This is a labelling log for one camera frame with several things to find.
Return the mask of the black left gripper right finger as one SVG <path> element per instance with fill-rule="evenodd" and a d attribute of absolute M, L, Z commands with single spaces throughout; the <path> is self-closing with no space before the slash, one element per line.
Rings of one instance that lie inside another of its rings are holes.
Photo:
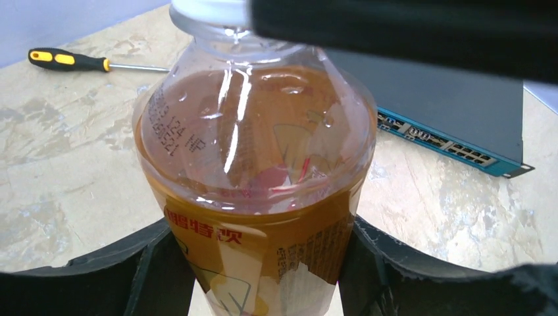
<path fill-rule="evenodd" d="M 360 217 L 339 285 L 345 315 L 557 314 L 557 265 L 478 271 L 422 253 Z"/>

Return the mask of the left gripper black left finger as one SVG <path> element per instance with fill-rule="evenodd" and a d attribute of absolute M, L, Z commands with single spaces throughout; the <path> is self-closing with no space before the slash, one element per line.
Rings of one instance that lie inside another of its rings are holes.
<path fill-rule="evenodd" d="M 1 314 L 187 315 L 194 283 L 159 220 L 63 267 L 1 273 Z"/>

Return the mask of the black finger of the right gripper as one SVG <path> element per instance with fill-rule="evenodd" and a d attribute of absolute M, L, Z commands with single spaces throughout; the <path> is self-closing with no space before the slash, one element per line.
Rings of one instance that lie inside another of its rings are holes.
<path fill-rule="evenodd" d="M 557 82 L 556 1 L 250 1 L 260 36 Z"/>

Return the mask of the white bottle cap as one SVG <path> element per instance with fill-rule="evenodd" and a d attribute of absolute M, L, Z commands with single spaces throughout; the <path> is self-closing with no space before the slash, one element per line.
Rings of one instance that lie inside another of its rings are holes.
<path fill-rule="evenodd" d="M 172 0 L 172 16 L 219 26 L 250 26 L 249 1 Z"/>

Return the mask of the tea bottle with yellow-red label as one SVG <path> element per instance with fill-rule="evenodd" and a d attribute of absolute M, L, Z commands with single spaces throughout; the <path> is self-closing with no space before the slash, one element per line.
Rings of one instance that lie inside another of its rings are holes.
<path fill-rule="evenodd" d="M 320 48 L 192 36 L 138 101 L 144 175 L 214 315 L 324 315 L 376 144 L 371 93 Z"/>

